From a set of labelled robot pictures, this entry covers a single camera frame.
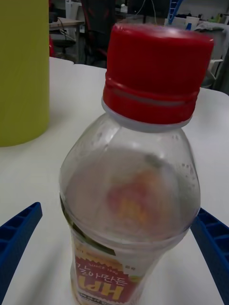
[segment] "desk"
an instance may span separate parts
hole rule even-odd
[[[49,24],[49,30],[63,30],[63,29],[76,29],[76,61],[79,62],[79,38],[80,38],[80,25],[84,24],[84,21],[72,20],[67,18],[58,18],[57,22]]]
[[[0,225],[35,201],[43,218],[15,272],[3,305],[75,305],[71,293],[70,232],[59,200],[59,168],[84,129],[104,111],[105,69],[50,59],[48,130],[39,138],[0,148]],[[229,97],[201,89],[184,128],[194,151],[202,207],[229,225]],[[160,260],[141,305],[223,305],[189,231]]]

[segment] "blue plastic piece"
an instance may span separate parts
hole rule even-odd
[[[229,228],[200,209],[192,233],[225,305],[229,305]]]
[[[170,0],[169,11],[168,11],[168,24],[172,24],[174,17],[179,10],[183,0]]]
[[[41,217],[41,204],[36,202],[0,227],[0,304]]]
[[[191,28],[192,28],[192,24],[191,24],[191,23],[188,23],[187,26],[186,26],[186,30],[189,30],[189,31],[190,31]]]

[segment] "red bottle cap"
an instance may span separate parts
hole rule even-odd
[[[212,38],[192,31],[114,25],[103,94],[106,106],[139,122],[189,120],[213,45]]]

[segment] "plastic bottle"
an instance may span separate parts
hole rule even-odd
[[[98,118],[60,175],[80,304],[137,304],[147,275],[200,209],[181,127],[191,119],[213,42],[197,33],[115,25]]]

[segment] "yellow-green container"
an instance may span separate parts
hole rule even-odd
[[[1,0],[0,11],[0,146],[11,146],[48,126],[48,0]]]

